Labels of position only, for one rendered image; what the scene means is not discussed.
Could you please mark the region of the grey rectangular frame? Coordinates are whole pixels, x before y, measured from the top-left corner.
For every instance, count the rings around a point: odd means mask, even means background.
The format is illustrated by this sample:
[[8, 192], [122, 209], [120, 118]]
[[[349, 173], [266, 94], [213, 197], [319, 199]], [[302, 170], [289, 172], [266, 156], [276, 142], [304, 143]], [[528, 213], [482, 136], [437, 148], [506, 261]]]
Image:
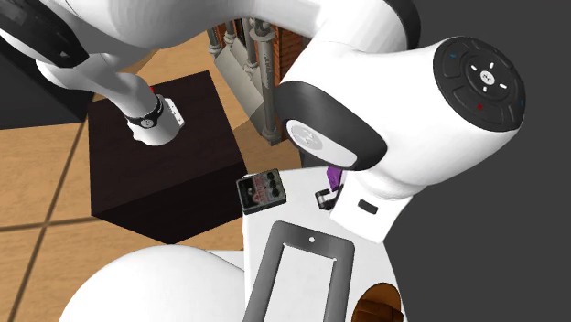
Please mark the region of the grey rectangular frame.
[[353, 242], [282, 220], [276, 221], [266, 244], [242, 322], [278, 322], [268, 307], [285, 247], [332, 261], [324, 312], [318, 322], [345, 322], [355, 246]]

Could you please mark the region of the grey baluster railing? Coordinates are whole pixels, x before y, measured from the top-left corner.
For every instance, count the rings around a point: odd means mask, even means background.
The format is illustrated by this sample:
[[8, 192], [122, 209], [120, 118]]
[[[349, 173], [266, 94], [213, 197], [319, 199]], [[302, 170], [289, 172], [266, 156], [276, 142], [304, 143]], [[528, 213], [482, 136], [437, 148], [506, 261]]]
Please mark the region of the grey baluster railing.
[[207, 30], [209, 53], [256, 131], [269, 145], [285, 139], [273, 94], [308, 40], [254, 18]]

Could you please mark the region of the grey effect pedal box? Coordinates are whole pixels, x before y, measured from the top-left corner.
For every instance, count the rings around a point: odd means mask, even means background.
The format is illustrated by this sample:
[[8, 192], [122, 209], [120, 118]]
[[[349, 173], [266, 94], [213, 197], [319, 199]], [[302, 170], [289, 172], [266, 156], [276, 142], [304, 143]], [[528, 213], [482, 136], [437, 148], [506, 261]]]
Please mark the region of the grey effect pedal box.
[[277, 168], [240, 178], [236, 187], [244, 215], [286, 203], [286, 191]]

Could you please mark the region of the brown round container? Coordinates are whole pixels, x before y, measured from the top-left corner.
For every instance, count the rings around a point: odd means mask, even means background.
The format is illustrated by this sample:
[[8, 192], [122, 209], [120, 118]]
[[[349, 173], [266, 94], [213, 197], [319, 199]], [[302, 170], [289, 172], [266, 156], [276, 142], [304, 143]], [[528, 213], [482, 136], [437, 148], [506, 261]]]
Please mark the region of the brown round container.
[[387, 283], [371, 286], [357, 302], [351, 322], [404, 322], [397, 288]]

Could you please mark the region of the purple object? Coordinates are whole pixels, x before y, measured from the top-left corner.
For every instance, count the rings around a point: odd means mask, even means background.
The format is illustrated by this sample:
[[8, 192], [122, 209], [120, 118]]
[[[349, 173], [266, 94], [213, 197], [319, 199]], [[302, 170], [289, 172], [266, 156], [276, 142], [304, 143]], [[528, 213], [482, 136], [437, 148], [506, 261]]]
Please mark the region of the purple object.
[[338, 191], [342, 184], [343, 170], [334, 166], [329, 166], [326, 171], [331, 191]]

